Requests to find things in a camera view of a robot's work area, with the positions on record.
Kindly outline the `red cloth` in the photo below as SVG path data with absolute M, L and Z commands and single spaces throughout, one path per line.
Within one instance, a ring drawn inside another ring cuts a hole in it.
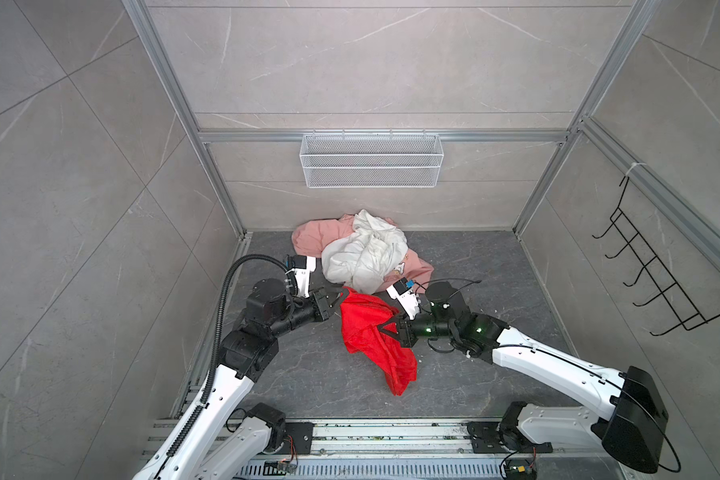
M 400 311 L 382 299 L 344 287 L 346 297 L 340 305 L 341 332 L 350 354 L 363 353 L 384 373 L 386 383 L 395 396 L 402 396 L 417 379 L 417 360 L 410 349 L 380 334 L 377 325 L 393 319 Z

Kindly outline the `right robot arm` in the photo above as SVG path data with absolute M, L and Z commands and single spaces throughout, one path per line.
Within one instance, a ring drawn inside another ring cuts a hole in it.
M 669 420 L 653 377 L 631 366 L 603 367 L 545 345 L 508 323 L 473 312 L 461 291 L 447 281 L 423 293 L 402 279 L 388 287 L 402 312 L 379 331 L 402 348 L 445 338 L 450 352 L 522 373 L 576 401 L 574 407 L 541 407 L 515 401 L 496 426 L 510 454 L 537 454 L 556 444 L 599 445 L 620 464 L 637 472 L 661 470 Z

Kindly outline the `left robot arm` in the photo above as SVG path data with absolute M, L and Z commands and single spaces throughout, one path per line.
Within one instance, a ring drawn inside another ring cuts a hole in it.
M 249 409 L 231 436 L 216 438 L 279 352 L 279 338 L 328 320 L 337 299 L 321 287 L 292 296 L 280 280 L 254 285 L 235 328 L 221 341 L 201 391 L 136 479 L 233 479 L 253 457 L 285 442 L 285 414 L 265 404 Z

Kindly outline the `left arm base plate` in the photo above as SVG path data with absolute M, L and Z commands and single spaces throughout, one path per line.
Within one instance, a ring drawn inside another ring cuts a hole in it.
M 290 456 L 291 451 L 294 451 L 298 456 L 309 455 L 312 449 L 314 428 L 315 424 L 312 422 L 286 422 L 276 453 Z

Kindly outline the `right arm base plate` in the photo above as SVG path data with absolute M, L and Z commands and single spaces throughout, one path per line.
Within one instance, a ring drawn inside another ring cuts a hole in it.
M 552 453 L 553 447 L 549 442 L 532 443 L 526 439 L 516 427 L 510 427 L 501 422 L 467 423 L 467 433 L 476 454 L 489 453 Z

